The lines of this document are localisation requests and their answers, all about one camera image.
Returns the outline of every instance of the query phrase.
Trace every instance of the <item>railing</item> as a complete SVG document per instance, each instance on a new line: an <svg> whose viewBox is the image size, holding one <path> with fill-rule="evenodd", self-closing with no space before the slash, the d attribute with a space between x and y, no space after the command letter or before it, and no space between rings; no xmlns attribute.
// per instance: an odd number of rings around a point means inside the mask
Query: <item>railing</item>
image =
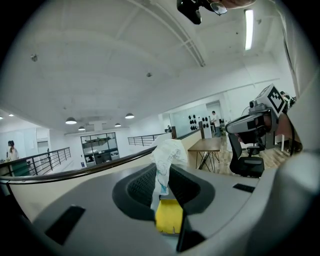
<svg viewBox="0 0 320 256"><path fill-rule="evenodd" d="M146 135L146 136L136 136L128 137L129 145L138 145L138 146L150 146L160 134Z"/></svg>
<svg viewBox="0 0 320 256"><path fill-rule="evenodd" d="M45 175L71 157L70 148L28 156L0 164L0 176L20 177Z"/></svg>
<svg viewBox="0 0 320 256"><path fill-rule="evenodd" d="M200 130L194 130L188 134L185 134L183 136L180 136L178 138L176 138L177 140L182 140L194 133L199 132ZM69 171L64 171L64 172L58 172L58 173L50 173L49 175L39 175L39 176L32 176L32 177L10 177L10 176L6 176L6 177L1 177L0 176L0 183L7 183L9 182L10 184L21 184L24 183L25 181L27 181L29 184L37 184L37 183L43 183L46 181L64 181L64 180L68 180L68 179L74 179L74 178L78 178L78 177L83 177L83 176L87 176L87 175L92 175L95 173L99 173L126 163L129 163L131 161L135 161L137 159L140 159L144 156L147 156L149 154L151 154L154 150L156 149L156 146L153 147L149 147L143 151L140 151L138 153L135 154L131 154L125 157L121 157L119 159L110 161L110 162L106 162L106 163L101 163L101 164L97 164L91 167L85 167L85 168L81 168L81 169L75 169L75 170L69 170Z"/></svg>

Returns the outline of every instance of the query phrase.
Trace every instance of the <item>chair backrest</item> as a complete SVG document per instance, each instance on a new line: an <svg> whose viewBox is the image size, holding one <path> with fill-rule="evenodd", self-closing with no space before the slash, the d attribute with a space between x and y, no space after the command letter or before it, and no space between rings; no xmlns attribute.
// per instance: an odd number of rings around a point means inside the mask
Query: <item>chair backrest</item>
<svg viewBox="0 0 320 256"><path fill-rule="evenodd" d="M240 156L241 156L241 153L242 153L241 144L238 141L238 137L236 135L234 135L232 133L229 133L228 136L229 136L230 144L231 144L231 147L232 147L232 153L233 153L232 160L234 158L236 160L238 160L240 158Z"/></svg>

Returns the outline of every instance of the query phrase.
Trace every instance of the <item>chair seat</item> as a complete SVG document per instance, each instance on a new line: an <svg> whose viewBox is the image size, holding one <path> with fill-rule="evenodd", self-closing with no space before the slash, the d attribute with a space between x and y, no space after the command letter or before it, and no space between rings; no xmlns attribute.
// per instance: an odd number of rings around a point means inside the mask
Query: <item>chair seat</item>
<svg viewBox="0 0 320 256"><path fill-rule="evenodd" d="M241 176L258 178L261 177L265 170L265 164L264 160L260 157L240 157L236 164L230 165L230 169L235 174Z"/></svg>

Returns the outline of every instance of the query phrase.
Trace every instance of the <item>black rectangle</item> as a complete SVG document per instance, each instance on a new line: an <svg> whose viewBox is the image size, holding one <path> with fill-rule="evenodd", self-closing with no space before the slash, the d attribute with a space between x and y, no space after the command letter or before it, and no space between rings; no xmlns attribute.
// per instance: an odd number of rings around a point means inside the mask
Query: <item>black rectangle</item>
<svg viewBox="0 0 320 256"><path fill-rule="evenodd" d="M237 183L233 186L233 188L238 189L238 190L242 190L242 191L246 191L249 193L252 193L255 190L254 186L248 186L248 185L244 185L244 184L240 184Z"/></svg>
<svg viewBox="0 0 320 256"><path fill-rule="evenodd" d="M80 206L70 206L58 220L49 227L45 234L58 244L63 245L84 212L85 209Z"/></svg>

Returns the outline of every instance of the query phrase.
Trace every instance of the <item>gray mechanical device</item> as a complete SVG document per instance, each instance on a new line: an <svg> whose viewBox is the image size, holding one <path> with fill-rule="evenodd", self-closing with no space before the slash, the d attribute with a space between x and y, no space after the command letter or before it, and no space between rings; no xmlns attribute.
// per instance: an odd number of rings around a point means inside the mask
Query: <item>gray mechanical device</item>
<svg viewBox="0 0 320 256"><path fill-rule="evenodd" d="M260 150L273 148L279 116L285 104L285 100L272 83L250 101L249 114L229 122L225 130L230 134L239 134L245 144L258 143ZM269 116L270 126L265 124L264 116Z"/></svg>

